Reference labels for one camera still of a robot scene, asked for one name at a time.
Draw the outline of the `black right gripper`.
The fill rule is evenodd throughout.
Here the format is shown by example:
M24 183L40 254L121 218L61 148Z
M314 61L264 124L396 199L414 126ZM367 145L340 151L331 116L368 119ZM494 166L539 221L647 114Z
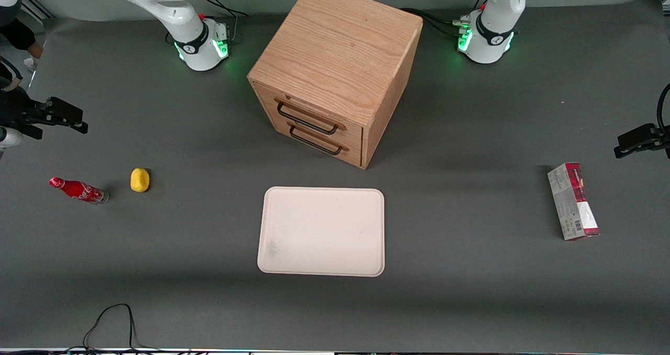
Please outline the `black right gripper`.
M83 111L57 97L48 97L39 102L31 99L21 87L1 90L1 126L19 131L22 135L41 140L43 130L35 124L45 124L48 114L59 118L64 125L82 135L88 133L88 124L83 122Z

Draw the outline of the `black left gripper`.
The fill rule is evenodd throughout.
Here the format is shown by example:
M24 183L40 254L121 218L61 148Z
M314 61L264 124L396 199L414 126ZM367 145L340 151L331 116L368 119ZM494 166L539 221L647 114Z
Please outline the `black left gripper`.
M627 131L618 136L618 146L613 149L613 152L616 159L622 159L631 154L647 150L664 150L667 158L670 159L669 126L644 124Z

